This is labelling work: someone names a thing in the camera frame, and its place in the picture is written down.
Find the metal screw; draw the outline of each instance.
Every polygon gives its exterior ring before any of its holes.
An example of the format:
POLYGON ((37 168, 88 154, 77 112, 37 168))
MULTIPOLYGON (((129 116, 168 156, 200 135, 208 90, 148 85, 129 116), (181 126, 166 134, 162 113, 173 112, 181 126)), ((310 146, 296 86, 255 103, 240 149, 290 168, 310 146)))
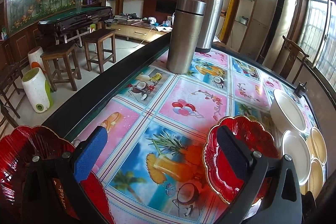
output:
POLYGON ((67 159, 71 156, 71 153, 69 151, 65 151, 63 154, 62 154, 62 158, 64 159, 67 159))
POLYGON ((285 155, 285 160, 291 161, 291 160, 292 160, 292 156, 291 156, 291 155, 288 155, 288 154, 286 154, 286 155, 285 155))
POLYGON ((34 156, 34 157, 33 157, 33 162, 37 162, 37 161, 39 161, 39 159, 40 159, 39 156, 34 156))
POLYGON ((261 153, 259 151, 253 151, 253 156, 256 158, 261 158, 261 153))

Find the red glass plate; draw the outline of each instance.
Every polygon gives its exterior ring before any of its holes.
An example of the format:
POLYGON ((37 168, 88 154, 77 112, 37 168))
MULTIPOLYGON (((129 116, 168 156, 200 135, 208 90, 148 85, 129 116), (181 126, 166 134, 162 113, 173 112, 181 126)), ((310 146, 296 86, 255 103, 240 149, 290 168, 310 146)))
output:
MULTIPOLYGON (((217 143, 217 128, 223 125, 226 125, 238 139, 247 144, 251 151, 257 150, 273 158, 279 158, 279 154, 274 146, 273 136, 265 131, 259 122, 251 121, 245 116, 224 117, 211 128, 203 152, 206 177, 210 187, 225 203, 229 204, 234 200, 244 182, 235 176, 217 143)), ((265 196, 269 184, 270 180, 265 179, 254 203, 265 196)))
MULTIPOLYGON (((34 156, 42 159, 60 157, 75 147, 60 139, 47 127, 19 126, 0 140, 0 202, 8 212, 21 222, 21 202, 29 163, 34 156)), ((91 172, 80 182, 88 197, 105 218, 114 224, 106 193, 96 175, 91 172)))

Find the wooden chair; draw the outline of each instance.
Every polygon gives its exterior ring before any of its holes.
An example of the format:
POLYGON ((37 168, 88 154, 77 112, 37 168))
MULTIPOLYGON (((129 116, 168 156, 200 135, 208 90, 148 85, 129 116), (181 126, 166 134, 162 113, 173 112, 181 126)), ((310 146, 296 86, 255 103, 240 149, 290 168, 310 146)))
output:
POLYGON ((82 75, 79 69, 79 64, 78 64, 78 59, 76 57, 74 43, 64 43, 64 44, 53 45, 44 51, 44 53, 41 55, 41 58, 42 58, 43 65, 44 65, 45 71, 47 73, 47 76, 48 76, 48 79, 50 81, 50 85, 53 91, 57 90, 55 86, 56 83, 71 83, 73 91, 77 90, 74 75, 77 74, 78 80, 82 79, 82 75), (70 61, 69 61, 70 53, 72 55, 73 63, 75 65, 74 69, 72 69, 70 66, 70 61), (65 70, 59 68, 58 58, 63 58, 65 68, 66 68, 65 70), (53 73, 50 72, 48 60, 52 60, 54 62, 55 70, 53 73), (63 72, 66 72, 68 74, 68 77, 69 77, 68 79, 62 78, 63 72))
POLYGON ((104 64, 112 58, 112 62, 116 62, 116 36, 115 29, 98 29, 92 33, 82 36, 82 42, 85 49, 85 57, 88 71, 92 70, 91 63, 99 65, 100 73, 104 72, 104 64), (104 49, 103 41, 111 37, 111 50, 104 49), (95 43, 97 47, 98 60, 90 59, 89 43, 95 43), (104 52, 111 53, 110 56, 104 58, 104 52))
POLYGON ((295 60, 298 59, 301 62, 300 68, 299 68, 297 74, 295 75, 295 77, 294 77, 294 79, 292 81, 292 84, 294 84, 295 80, 297 79, 297 77, 300 74, 300 71, 301 71, 301 69, 303 67, 303 64, 304 64, 305 60, 309 57, 309 55, 306 54, 303 51, 303 49, 298 44, 296 44, 294 41, 287 39, 284 35, 282 36, 282 38, 284 39, 285 42, 282 45, 282 48, 281 48, 280 53, 279 53, 279 55, 277 57, 277 60, 278 60, 279 56, 281 55, 281 51, 283 50, 283 48, 286 46, 287 43, 290 44, 290 52, 289 52, 289 55, 287 57, 287 60, 286 60, 286 62, 284 64, 284 66, 283 66, 283 68, 282 68, 282 70, 280 72, 280 76, 286 79, 288 77, 289 73, 291 72, 292 68, 293 68, 295 60), (300 59, 298 57, 299 53, 303 54, 303 58, 302 59, 300 59))
MULTIPOLYGON (((17 122, 12 118, 12 116, 9 114, 7 108, 4 106, 4 104, 1 102, 0 100, 0 110, 1 110, 1 114, 3 115, 2 120, 0 121, 0 126, 2 126, 4 124, 4 122, 7 120, 14 128, 17 128, 19 125, 17 124, 17 122)), ((0 133, 0 139, 1 139, 1 135, 3 134, 3 132, 5 131, 5 128, 3 129, 3 131, 0 133)))
POLYGON ((10 98, 13 96, 15 91, 17 94, 25 92, 24 89, 19 89, 15 84, 15 80, 19 77, 22 79, 23 75, 18 63, 7 65, 0 71, 0 95, 4 97, 6 101, 4 107, 10 108, 18 118, 20 118, 20 115, 17 112, 17 107, 13 107, 10 102, 10 98), (7 92, 9 91, 11 85, 13 85, 14 90, 9 96, 7 96, 7 92))

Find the blue grip pad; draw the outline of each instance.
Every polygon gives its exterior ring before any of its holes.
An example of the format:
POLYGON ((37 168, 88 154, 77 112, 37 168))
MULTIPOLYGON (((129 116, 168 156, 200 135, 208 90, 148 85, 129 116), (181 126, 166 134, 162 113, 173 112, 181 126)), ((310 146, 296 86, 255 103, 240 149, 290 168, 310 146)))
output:
POLYGON ((87 143, 83 151, 73 165, 73 175, 77 182, 87 179, 100 153, 105 147, 107 143, 106 128, 97 126, 85 142, 87 143))

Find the wooden stool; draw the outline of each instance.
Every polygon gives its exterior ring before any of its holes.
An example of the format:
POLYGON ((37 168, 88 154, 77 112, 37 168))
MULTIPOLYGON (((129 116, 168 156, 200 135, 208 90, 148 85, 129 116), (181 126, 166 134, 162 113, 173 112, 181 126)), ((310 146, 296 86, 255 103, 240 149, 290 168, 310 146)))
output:
POLYGON ((20 94, 20 91, 24 92, 23 89, 19 89, 15 84, 15 80, 19 77, 21 77, 22 79, 23 75, 18 63, 7 65, 0 70, 0 95, 4 97, 6 101, 4 107, 10 108, 14 112, 14 114, 20 119, 20 115, 17 112, 18 106, 16 108, 13 107, 10 102, 10 99, 15 91, 17 92, 17 94, 20 94), (14 86, 14 90, 8 96, 7 92, 9 91, 11 85, 14 86))
POLYGON ((64 43, 53 45, 45 50, 45 52, 41 55, 43 65, 45 71, 48 75, 48 79, 50 81, 51 88, 53 91, 56 91, 57 88, 55 86, 56 83, 71 83, 73 91, 77 90, 77 86, 75 83, 74 75, 77 74, 77 79, 82 79, 82 75, 79 69, 78 60, 75 53, 75 44, 74 43, 64 43), (72 69, 69 62, 69 54, 72 54, 73 63, 75 68, 72 69), (58 58, 63 58, 65 68, 59 69, 58 58), (52 60, 55 65, 55 71, 51 74, 48 60, 52 60), (69 79, 62 78, 62 72, 66 72, 68 74, 69 79), (55 75, 57 74, 58 80, 54 80, 55 75))
POLYGON ((100 73, 104 72, 104 64, 112 58, 112 62, 116 62, 116 30, 98 29, 92 33, 82 36, 82 42, 84 44, 86 64, 88 71, 92 70, 91 63, 99 65, 100 73), (111 37, 111 50, 104 49, 103 41, 111 37), (95 43, 97 45, 98 61, 90 59, 89 44, 95 43), (112 53, 108 58, 104 59, 104 52, 112 53))

